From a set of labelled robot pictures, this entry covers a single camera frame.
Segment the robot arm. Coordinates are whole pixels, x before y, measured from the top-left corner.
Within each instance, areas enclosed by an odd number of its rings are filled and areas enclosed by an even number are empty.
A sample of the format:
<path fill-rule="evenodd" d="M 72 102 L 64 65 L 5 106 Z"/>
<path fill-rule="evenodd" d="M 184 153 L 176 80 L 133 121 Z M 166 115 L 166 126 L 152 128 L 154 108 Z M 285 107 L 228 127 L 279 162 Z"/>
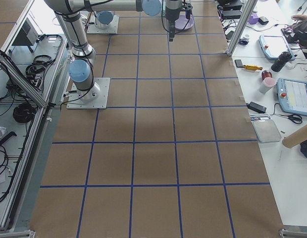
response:
<path fill-rule="evenodd" d="M 74 109 L 106 108 L 109 78 L 96 78 L 93 63 L 96 58 L 94 48 L 89 44 L 80 12 L 94 12 L 100 24 L 110 23 L 101 17 L 112 11 L 144 11 L 147 15 L 160 14 L 165 17 L 168 26 L 165 31 L 169 41 L 173 41 L 176 21 L 184 12 L 191 17 L 192 5 L 184 0 L 48 0 L 46 4 L 59 17 L 60 25 L 71 45 L 75 60 L 70 63 L 69 76 L 76 87 L 76 99 L 70 99 Z"/>
<path fill-rule="evenodd" d="M 107 29 L 113 21 L 114 14 L 112 11 L 95 12 L 95 25 L 99 29 Z"/>

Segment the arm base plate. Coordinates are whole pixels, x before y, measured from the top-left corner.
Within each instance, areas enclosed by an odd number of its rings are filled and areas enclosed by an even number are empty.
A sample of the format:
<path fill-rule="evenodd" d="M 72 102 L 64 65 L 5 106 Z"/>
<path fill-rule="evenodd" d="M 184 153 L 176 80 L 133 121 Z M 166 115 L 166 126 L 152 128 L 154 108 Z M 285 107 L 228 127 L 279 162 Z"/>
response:
<path fill-rule="evenodd" d="M 98 34 L 98 35 L 117 34 L 118 23 L 119 23 L 118 15 L 114 15 L 113 20 L 108 25 L 99 23 L 98 19 L 95 19 L 95 17 L 92 15 L 87 29 L 87 34 Z"/>
<path fill-rule="evenodd" d="M 95 77 L 93 88 L 85 95 L 85 92 L 77 90 L 75 83 L 72 83 L 71 90 L 76 92 L 70 94 L 68 99 L 70 102 L 67 103 L 67 109 L 106 109 L 109 85 L 109 77 Z"/>

